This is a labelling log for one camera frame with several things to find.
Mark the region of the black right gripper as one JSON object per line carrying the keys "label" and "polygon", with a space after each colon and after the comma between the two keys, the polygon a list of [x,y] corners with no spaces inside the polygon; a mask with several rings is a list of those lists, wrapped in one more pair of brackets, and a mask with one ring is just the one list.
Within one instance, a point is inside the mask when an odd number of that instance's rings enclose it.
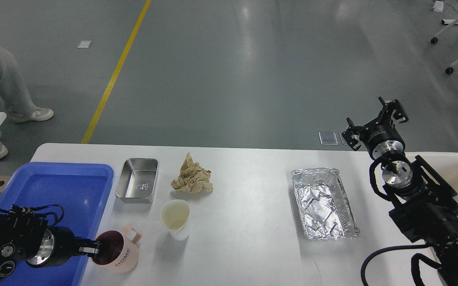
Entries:
{"label": "black right gripper", "polygon": [[358,151],[362,145],[365,146],[370,157],[374,160],[384,154],[404,153],[405,143],[398,134],[395,125],[409,121],[409,117],[400,101],[384,100],[378,97],[382,105],[382,110],[377,118],[363,126],[356,126],[354,122],[347,117],[348,127],[345,131],[353,133],[354,145],[350,147],[353,151]]}

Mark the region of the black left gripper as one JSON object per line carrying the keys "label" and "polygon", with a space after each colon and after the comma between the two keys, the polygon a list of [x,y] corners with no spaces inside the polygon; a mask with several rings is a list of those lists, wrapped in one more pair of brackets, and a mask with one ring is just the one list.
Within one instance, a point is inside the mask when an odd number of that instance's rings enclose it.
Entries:
{"label": "black left gripper", "polygon": [[33,268],[59,266],[76,255],[99,255],[102,243],[87,238],[76,238],[66,227],[46,229],[38,253],[27,260]]}

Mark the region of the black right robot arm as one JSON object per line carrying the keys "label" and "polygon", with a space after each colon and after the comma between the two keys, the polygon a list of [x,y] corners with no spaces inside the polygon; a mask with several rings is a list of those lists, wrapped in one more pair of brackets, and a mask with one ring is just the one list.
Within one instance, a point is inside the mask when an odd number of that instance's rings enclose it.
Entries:
{"label": "black right robot arm", "polygon": [[382,109],[363,126],[347,118],[342,132],[346,143],[357,151],[364,145],[373,160],[369,167],[374,193],[393,204],[389,216],[411,245],[386,247],[373,252],[363,262],[361,280],[367,285],[366,271],[370,261],[385,252],[431,247],[437,261],[421,253],[411,257],[414,284],[423,286],[420,262],[437,270],[443,284],[458,286],[458,203],[457,192],[421,156],[409,161],[405,142],[396,130],[396,122],[407,122],[408,116],[398,100],[378,98]]}

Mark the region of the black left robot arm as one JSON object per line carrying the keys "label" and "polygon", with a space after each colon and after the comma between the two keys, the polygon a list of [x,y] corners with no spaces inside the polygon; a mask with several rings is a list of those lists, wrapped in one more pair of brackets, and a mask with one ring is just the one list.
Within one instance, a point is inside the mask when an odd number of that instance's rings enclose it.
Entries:
{"label": "black left robot arm", "polygon": [[75,236],[69,228],[58,226],[62,216],[45,212],[49,207],[0,208],[0,280],[14,273],[17,261],[42,268],[65,264],[75,256],[100,255],[102,242]]}

